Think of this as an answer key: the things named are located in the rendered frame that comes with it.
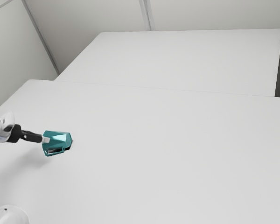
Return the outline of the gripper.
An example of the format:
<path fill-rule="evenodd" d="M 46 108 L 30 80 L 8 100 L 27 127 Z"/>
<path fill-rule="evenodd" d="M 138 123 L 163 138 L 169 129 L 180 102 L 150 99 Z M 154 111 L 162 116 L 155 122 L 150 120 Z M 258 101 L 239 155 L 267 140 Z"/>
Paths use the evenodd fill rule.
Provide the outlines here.
<path fill-rule="evenodd" d="M 21 130 L 21 126 L 15 124 L 7 141 L 9 143 L 17 143 L 19 139 L 35 143 L 49 143 L 50 141 L 49 137 L 44 137 L 31 131 Z"/>

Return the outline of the teal faceted mug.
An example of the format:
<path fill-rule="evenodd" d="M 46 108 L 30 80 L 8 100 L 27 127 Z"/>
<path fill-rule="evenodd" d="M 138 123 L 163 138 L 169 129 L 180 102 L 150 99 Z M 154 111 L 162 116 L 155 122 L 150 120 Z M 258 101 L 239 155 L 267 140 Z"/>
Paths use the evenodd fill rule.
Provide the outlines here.
<path fill-rule="evenodd" d="M 47 157 L 64 153 L 71 148 L 73 142 L 68 132 L 46 130 L 42 137 L 42 149 Z"/>

